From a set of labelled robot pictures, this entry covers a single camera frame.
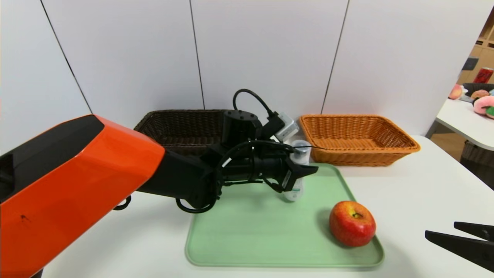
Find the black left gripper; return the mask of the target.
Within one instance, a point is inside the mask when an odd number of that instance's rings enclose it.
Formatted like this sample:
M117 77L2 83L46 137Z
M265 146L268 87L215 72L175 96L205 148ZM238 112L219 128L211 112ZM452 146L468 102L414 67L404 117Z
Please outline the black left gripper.
M275 192L289 192L299 178L318 172L318 166L298 165L289 157L254 159L254 176L266 183Z

